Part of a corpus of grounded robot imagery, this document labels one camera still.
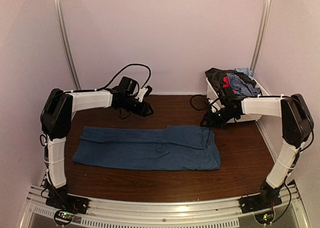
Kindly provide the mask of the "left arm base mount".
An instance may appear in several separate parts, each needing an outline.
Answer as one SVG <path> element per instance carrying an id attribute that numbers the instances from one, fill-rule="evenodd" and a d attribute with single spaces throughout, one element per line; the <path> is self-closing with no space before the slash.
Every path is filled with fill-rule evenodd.
<path id="1" fill-rule="evenodd" d="M 43 187 L 45 190 L 48 190 L 45 201 L 47 206 L 73 214 L 85 215 L 87 213 L 89 200 L 87 198 L 69 195 L 69 188 L 67 185 L 55 188 L 47 179 L 45 179 Z"/>

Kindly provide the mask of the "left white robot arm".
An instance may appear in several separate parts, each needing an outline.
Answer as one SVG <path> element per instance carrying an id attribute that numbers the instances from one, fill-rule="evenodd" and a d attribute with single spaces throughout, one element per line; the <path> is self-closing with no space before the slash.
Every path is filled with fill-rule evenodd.
<path id="1" fill-rule="evenodd" d="M 65 143 L 71 130 L 74 114 L 95 108 L 123 109 L 142 117 L 153 114 L 151 105 L 144 101 L 152 88 L 136 88 L 137 81 L 123 77 L 114 88 L 63 91 L 53 89 L 40 115 L 44 142 L 44 162 L 47 180 L 52 187 L 65 187 Z"/>

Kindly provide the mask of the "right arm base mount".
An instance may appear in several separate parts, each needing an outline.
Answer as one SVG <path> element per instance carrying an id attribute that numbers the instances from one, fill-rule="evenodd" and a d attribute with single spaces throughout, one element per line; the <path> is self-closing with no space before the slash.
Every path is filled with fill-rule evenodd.
<path id="1" fill-rule="evenodd" d="M 263 181 L 259 194 L 243 195 L 238 200 L 241 212 L 246 214 L 281 205 L 280 190 L 282 187 L 283 185 L 280 185 L 278 188 L 272 188 L 266 181 Z"/>

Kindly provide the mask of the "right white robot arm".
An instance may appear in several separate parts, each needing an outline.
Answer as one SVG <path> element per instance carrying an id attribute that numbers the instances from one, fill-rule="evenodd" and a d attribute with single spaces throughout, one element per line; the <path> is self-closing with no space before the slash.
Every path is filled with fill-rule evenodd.
<path id="1" fill-rule="evenodd" d="M 306 142 L 313 138 L 314 122 L 308 106 L 298 93 L 245 96 L 229 90 L 227 94 L 208 102 L 208 111 L 200 124 L 205 127 L 222 127 L 228 121 L 245 115 L 278 119 L 282 145 L 265 183 L 272 189 L 279 188 L 294 169 L 300 153 L 309 147 Z"/>

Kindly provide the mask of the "blue polo shirt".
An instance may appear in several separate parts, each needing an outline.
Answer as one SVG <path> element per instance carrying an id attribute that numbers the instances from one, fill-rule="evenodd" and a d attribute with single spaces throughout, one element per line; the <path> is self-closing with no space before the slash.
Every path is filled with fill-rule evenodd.
<path id="1" fill-rule="evenodd" d="M 85 127 L 72 160 L 88 166 L 142 171 L 219 170 L 222 162 L 212 130 L 194 125 L 164 129 Z"/>

